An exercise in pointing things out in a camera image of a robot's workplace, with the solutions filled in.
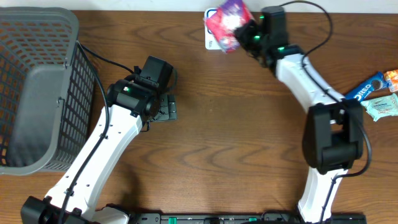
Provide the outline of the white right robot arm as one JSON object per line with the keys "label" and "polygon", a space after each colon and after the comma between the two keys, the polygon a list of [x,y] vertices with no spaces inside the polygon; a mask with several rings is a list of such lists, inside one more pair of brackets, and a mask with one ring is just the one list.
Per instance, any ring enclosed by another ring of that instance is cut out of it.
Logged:
{"label": "white right robot arm", "polygon": [[331,205],[343,178],[363,154],[367,139],[357,100],[347,100],[314,69],[298,45],[289,42],[283,6],[262,9],[254,20],[238,28],[235,38],[243,49],[293,93],[307,114],[302,139],[309,166],[304,193],[298,202],[301,223],[331,221]]}

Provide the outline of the red purple snack bag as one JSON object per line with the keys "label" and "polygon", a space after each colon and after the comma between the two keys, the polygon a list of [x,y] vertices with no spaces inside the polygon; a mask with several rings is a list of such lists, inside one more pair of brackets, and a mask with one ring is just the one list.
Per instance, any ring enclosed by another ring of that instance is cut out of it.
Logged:
{"label": "red purple snack bag", "polygon": [[230,53],[239,47],[234,31],[253,19],[243,0],[227,0],[205,19],[205,25],[221,50]]}

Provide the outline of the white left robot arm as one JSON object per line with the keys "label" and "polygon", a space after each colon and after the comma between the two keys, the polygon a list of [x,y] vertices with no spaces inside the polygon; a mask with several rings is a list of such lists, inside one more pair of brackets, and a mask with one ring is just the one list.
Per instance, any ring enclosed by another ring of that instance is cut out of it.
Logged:
{"label": "white left robot arm", "polygon": [[43,199],[25,201],[22,222],[128,223],[129,212],[114,205],[98,210],[98,199],[124,150],[159,114],[175,72],[171,64],[150,56],[143,69],[110,85],[99,120],[72,166]]}

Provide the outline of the teal wet wipes pack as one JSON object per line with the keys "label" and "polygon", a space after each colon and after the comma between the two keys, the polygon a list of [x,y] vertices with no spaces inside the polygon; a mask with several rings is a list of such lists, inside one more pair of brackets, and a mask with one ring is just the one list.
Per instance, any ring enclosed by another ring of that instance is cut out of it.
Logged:
{"label": "teal wet wipes pack", "polygon": [[361,105],[365,107],[367,114],[372,117],[374,122],[387,116],[397,116],[397,95],[395,93],[362,101]]}

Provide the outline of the blue Oreo cookie pack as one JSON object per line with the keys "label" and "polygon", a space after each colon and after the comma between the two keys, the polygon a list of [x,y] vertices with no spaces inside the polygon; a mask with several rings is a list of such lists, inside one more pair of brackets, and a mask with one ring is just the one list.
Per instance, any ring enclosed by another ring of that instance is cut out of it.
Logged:
{"label": "blue Oreo cookie pack", "polygon": [[377,72],[356,88],[345,94],[347,100],[355,99],[359,102],[364,101],[372,92],[388,88],[389,84],[385,81],[384,75]]}

